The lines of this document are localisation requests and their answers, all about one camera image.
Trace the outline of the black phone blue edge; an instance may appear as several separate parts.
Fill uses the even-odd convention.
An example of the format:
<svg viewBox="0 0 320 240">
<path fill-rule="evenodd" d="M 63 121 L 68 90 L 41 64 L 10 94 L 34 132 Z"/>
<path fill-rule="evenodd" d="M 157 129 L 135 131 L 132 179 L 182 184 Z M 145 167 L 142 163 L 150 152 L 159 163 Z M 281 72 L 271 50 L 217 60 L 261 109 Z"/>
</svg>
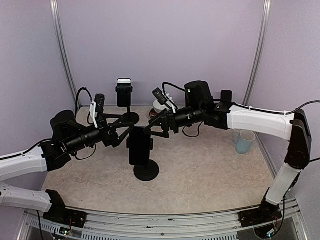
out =
<svg viewBox="0 0 320 240">
<path fill-rule="evenodd" d="M 144 129 L 144 127 L 135 126 L 127 140 L 129 164 L 132 166 L 147 167 L 149 165 L 151 136 L 145 134 Z"/>
</svg>

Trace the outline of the tall black phone stand front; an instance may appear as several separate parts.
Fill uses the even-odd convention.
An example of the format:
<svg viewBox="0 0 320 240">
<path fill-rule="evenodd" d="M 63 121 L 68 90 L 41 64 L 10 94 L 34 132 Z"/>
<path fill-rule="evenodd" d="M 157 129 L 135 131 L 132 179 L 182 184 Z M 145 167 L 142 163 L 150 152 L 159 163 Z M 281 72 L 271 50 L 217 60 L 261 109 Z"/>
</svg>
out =
<svg viewBox="0 0 320 240">
<path fill-rule="evenodd" d="M 126 122 L 137 124 L 140 117 L 137 113 L 131 111 L 131 94 L 132 86 L 117 86 L 115 91 L 117 93 L 117 106 L 120 108 L 126 108 L 127 113 L 124 114 L 124 119 Z"/>
</svg>

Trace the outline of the tall black phone stand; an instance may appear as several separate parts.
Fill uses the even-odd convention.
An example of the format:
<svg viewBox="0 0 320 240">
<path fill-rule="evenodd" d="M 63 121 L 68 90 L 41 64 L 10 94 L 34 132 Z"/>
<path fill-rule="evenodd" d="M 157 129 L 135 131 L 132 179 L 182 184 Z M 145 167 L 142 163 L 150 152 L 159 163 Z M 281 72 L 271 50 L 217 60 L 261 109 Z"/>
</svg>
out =
<svg viewBox="0 0 320 240">
<path fill-rule="evenodd" d="M 117 106 L 120 108 L 126 108 L 127 113 L 124 114 L 124 119 L 126 122 L 137 124 L 140 117 L 137 113 L 131 111 L 131 94 L 132 86 L 117 86 L 115 91 L 117 93 Z"/>
<path fill-rule="evenodd" d="M 134 176 L 142 182 L 150 182 L 154 180 L 160 172 L 160 168 L 158 164 L 151 159 L 151 151 L 153 150 L 153 148 L 154 148 L 154 140 L 151 138 L 150 139 L 150 160 L 149 160 L 148 166 L 132 165 Z"/>
</svg>

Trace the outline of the black phone white edge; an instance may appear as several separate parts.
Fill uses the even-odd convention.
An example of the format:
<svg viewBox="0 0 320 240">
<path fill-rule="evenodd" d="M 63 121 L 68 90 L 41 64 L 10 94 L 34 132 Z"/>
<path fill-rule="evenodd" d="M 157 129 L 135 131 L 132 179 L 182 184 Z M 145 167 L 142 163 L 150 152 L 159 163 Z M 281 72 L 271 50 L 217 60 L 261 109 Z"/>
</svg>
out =
<svg viewBox="0 0 320 240">
<path fill-rule="evenodd" d="M 131 94 L 133 92 L 132 80 L 130 78 L 119 78 L 116 86 L 117 106 L 130 107 Z"/>
</svg>

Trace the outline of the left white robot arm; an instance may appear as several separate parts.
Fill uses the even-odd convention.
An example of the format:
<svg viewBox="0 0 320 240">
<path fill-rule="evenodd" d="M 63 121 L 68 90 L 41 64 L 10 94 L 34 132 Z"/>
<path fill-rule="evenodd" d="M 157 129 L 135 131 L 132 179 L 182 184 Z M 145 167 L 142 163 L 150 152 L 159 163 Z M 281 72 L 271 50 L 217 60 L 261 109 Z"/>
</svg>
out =
<svg viewBox="0 0 320 240">
<path fill-rule="evenodd" d="M 98 113 L 94 124 L 77 123 L 71 110 L 59 112 L 51 121 L 51 139 L 44 139 L 28 150 L 0 158 L 0 204 L 50 213 L 63 223 L 70 211 L 58 192 L 32 191 L 10 186 L 4 181 L 31 174 L 51 172 L 63 168 L 78 151 L 92 148 L 102 142 L 105 147 L 118 147 L 133 130 L 140 117 L 135 112 L 123 115 Z"/>
</svg>

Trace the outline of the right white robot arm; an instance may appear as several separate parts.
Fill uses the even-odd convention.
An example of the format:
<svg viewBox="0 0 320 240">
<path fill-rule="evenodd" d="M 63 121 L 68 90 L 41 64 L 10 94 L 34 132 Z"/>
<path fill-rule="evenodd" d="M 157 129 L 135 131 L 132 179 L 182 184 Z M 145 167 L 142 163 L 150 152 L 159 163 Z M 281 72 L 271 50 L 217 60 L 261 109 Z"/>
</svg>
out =
<svg viewBox="0 0 320 240">
<path fill-rule="evenodd" d="M 169 138 L 170 131 L 177 134 L 181 127 L 202 122 L 217 129 L 251 131 L 289 141 L 284 164 L 255 212 L 260 222 L 268 221 L 310 163 L 312 137 L 305 112 L 300 107 L 271 111 L 237 104 L 230 90 L 223 90 L 220 99 L 214 99 L 208 83 L 201 80 L 185 84 L 184 92 L 185 107 L 160 112 L 149 121 L 145 134 Z"/>
</svg>

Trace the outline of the red patterned saucer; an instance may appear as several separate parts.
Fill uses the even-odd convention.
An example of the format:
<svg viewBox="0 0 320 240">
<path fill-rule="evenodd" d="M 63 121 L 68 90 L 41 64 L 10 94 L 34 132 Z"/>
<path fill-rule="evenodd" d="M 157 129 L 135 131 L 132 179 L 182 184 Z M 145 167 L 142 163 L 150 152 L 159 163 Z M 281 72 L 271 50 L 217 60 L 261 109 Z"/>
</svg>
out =
<svg viewBox="0 0 320 240">
<path fill-rule="evenodd" d="M 157 116 L 158 113 L 154 110 L 154 109 L 151 109 L 150 112 L 149 112 L 149 117 L 152 119 L 154 118 L 155 116 Z"/>
</svg>

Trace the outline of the white ceramic bowl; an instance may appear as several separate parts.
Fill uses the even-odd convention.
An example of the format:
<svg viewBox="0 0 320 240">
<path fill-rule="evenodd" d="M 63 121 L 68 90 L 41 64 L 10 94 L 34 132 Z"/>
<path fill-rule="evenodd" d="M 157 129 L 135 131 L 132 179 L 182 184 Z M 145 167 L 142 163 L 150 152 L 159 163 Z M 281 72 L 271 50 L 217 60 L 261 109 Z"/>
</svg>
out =
<svg viewBox="0 0 320 240">
<path fill-rule="evenodd" d="M 158 100 L 155 100 L 152 104 L 154 111 L 159 114 L 163 110 L 167 109 L 165 105 L 161 105 Z"/>
</svg>

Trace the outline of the light blue mug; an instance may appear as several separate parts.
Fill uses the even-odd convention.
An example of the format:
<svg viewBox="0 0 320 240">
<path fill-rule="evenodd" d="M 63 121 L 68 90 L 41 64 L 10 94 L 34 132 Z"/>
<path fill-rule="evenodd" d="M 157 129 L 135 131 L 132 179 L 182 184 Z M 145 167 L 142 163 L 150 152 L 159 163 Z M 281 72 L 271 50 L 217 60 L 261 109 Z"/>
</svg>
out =
<svg viewBox="0 0 320 240">
<path fill-rule="evenodd" d="M 231 137 L 231 141 L 235 146 L 235 151 L 240 155 L 248 153 L 255 140 L 255 133 L 249 130 L 241 130 L 240 132 L 235 132 Z"/>
</svg>

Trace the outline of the aluminium front rail frame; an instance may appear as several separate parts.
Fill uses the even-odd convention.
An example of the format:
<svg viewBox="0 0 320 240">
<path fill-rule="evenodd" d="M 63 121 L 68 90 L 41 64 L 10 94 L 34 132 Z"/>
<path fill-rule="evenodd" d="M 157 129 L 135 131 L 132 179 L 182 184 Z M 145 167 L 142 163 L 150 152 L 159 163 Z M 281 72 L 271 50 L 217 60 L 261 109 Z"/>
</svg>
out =
<svg viewBox="0 0 320 240">
<path fill-rule="evenodd" d="M 52 240 L 237 240 L 255 239 L 255 230 L 265 227 L 262 223 L 243 227 L 241 211 L 257 206 L 194 214 L 126 214 L 85 210 L 82 228 L 72 227 L 69 236 L 60 231 L 65 225 L 38 219 L 36 212 L 23 214 L 17 239 L 37 240 L 41 236 Z"/>
</svg>

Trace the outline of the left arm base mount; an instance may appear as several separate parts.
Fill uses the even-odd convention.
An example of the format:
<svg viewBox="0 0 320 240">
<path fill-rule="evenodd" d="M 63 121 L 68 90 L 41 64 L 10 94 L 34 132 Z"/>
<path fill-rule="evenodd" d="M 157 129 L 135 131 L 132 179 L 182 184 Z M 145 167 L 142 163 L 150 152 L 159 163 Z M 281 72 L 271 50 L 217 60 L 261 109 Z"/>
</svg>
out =
<svg viewBox="0 0 320 240">
<path fill-rule="evenodd" d="M 43 218 L 69 227 L 83 228 L 87 213 L 65 207 L 55 207 L 45 212 Z"/>
</svg>

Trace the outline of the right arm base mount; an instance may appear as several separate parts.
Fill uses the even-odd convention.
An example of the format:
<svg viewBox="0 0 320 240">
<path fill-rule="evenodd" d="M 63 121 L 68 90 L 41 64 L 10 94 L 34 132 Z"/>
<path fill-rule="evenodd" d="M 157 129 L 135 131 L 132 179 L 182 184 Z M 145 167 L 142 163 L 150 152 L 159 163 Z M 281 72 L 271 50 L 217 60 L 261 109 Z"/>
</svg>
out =
<svg viewBox="0 0 320 240">
<path fill-rule="evenodd" d="M 240 211 L 238 213 L 242 228 L 260 225 L 281 219 L 283 217 L 278 205 L 260 205 L 258 208 Z"/>
</svg>

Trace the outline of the left aluminium corner post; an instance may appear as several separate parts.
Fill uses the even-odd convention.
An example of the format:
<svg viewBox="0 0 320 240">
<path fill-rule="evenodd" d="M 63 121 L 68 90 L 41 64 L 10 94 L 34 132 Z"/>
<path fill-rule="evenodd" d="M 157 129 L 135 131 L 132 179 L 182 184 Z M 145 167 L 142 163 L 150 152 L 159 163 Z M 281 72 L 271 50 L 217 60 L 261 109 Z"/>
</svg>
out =
<svg viewBox="0 0 320 240">
<path fill-rule="evenodd" d="M 62 61 L 64 73 L 66 76 L 66 81 L 67 81 L 72 99 L 77 104 L 77 107 L 79 108 L 81 107 L 81 102 L 79 100 L 76 101 L 78 90 L 74 82 L 74 78 L 73 78 L 71 67 L 70 67 L 70 62 L 68 59 L 67 49 L 64 41 L 63 28 L 62 28 L 60 12 L 59 12 L 59 4 L 57 0 L 50 0 L 49 4 L 51 9 L 55 35 L 58 43 L 60 58 Z"/>
</svg>

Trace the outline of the aluminium corner post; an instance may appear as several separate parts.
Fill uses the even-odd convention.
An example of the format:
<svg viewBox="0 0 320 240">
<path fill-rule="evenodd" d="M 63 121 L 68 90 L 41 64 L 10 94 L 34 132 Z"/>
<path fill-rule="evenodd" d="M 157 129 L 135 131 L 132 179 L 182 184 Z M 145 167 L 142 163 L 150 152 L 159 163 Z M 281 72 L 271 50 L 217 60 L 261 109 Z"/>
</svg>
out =
<svg viewBox="0 0 320 240">
<path fill-rule="evenodd" d="M 260 65 L 262 55 L 263 55 L 264 43 L 265 43 L 266 34 L 267 34 L 267 30 L 268 30 L 271 6 L 272 6 L 271 0 L 265 0 L 263 2 L 263 12 L 262 12 L 259 35 L 258 35 L 258 40 L 257 40 L 257 46 L 256 46 L 254 58 L 253 58 L 252 68 L 251 68 L 250 75 L 249 75 L 249 82 L 248 82 L 248 85 L 247 85 L 247 88 L 245 91 L 245 95 L 244 95 L 244 99 L 242 102 L 246 106 L 250 103 L 250 99 L 252 97 L 255 83 L 257 80 L 259 65 Z"/>
<path fill-rule="evenodd" d="M 68 59 L 67 49 L 64 41 L 63 28 L 62 28 L 60 12 L 59 12 L 59 4 L 57 0 L 50 0 L 49 4 L 51 9 L 55 35 L 58 43 L 60 58 L 62 61 L 64 73 L 66 76 L 66 81 L 67 81 L 72 99 L 77 104 L 77 107 L 79 108 L 81 107 L 81 102 L 79 100 L 76 101 L 78 90 L 74 82 L 74 78 L 73 78 L 71 67 L 70 67 L 70 62 Z"/>
</svg>

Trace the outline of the right aluminium corner post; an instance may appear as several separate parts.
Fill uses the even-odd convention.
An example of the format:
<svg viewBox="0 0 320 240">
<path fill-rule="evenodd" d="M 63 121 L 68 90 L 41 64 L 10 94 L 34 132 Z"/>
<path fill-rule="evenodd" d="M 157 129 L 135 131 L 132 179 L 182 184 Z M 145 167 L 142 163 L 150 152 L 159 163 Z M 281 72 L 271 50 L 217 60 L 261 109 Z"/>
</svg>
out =
<svg viewBox="0 0 320 240">
<path fill-rule="evenodd" d="M 271 6 L 272 6 L 271 0 L 265 0 L 263 2 L 263 12 L 262 12 L 259 35 L 258 35 L 258 40 L 257 40 L 257 46 L 256 46 L 254 58 L 253 58 L 252 68 L 251 68 L 250 75 L 249 75 L 249 82 L 248 82 L 248 85 L 247 85 L 247 88 L 245 91 L 245 95 L 244 95 L 244 99 L 242 102 L 246 106 L 250 103 L 250 99 L 252 97 L 255 83 L 257 80 L 259 65 L 260 65 L 262 55 L 263 55 L 264 43 L 265 43 L 266 34 L 267 34 L 267 30 L 268 30 Z"/>
</svg>

